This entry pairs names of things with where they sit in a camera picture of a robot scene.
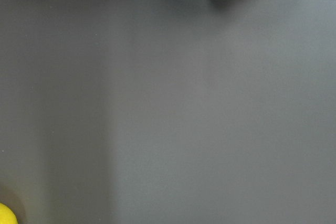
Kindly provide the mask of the yellow lemon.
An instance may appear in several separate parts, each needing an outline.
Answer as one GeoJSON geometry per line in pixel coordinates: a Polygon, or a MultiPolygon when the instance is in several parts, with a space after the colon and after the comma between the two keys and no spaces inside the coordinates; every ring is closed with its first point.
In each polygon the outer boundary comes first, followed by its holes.
{"type": "Polygon", "coordinates": [[[13,211],[3,203],[0,203],[0,224],[18,224],[13,211]]]}

